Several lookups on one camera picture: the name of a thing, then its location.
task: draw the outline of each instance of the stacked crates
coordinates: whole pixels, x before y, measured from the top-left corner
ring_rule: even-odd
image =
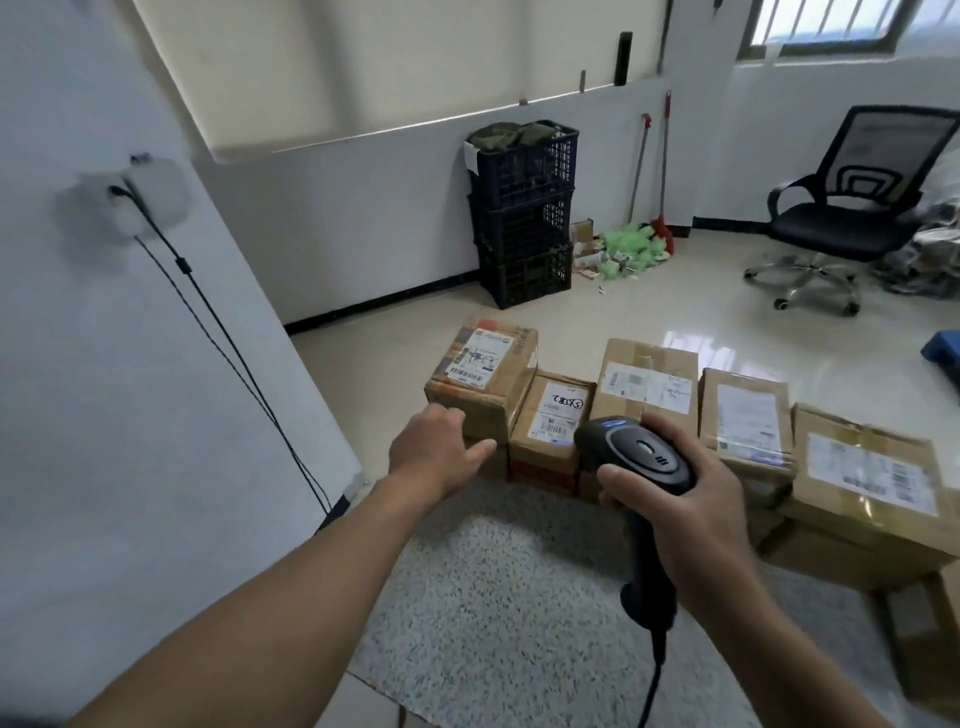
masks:
[[[570,201],[577,165],[575,129],[529,146],[476,152],[470,217],[480,283],[500,308],[570,287]]]

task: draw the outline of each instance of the left hand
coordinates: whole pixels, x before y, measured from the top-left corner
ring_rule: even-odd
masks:
[[[390,445],[390,474],[403,474],[437,501],[460,490],[496,450],[495,440],[464,446],[463,410],[431,403]]]

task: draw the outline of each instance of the tiled floor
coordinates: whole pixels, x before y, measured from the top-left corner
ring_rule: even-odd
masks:
[[[776,311],[775,289],[742,273],[786,250],[762,236],[694,231],[674,259],[603,294],[575,277],[567,293],[486,312],[537,328],[540,366],[553,372],[596,378],[607,339],[622,337],[698,352],[701,367],[786,381],[793,400],[932,439],[947,484],[960,488],[957,394],[920,356],[936,330],[958,325],[960,303],[894,296],[865,279],[856,318],[838,315],[828,289]],[[390,442],[424,407],[423,383],[460,324],[490,305],[465,286],[295,338],[368,478],[387,471]]]

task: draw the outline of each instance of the broom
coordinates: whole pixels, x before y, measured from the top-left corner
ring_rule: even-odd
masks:
[[[666,194],[666,145],[670,138],[670,91],[666,92],[666,101],[663,103],[663,165],[660,170],[660,217],[650,223],[658,237],[666,241],[666,251],[673,254],[673,233],[666,227],[663,220],[663,197]]]

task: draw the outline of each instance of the right hand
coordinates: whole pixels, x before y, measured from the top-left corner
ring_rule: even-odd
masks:
[[[723,595],[739,591],[744,580],[759,581],[747,538],[743,486],[716,453],[662,415],[644,413],[642,423],[686,459],[696,486],[671,496],[636,473],[604,465],[597,471],[601,499],[613,498],[653,525],[663,569],[680,602],[700,619],[719,606]]]

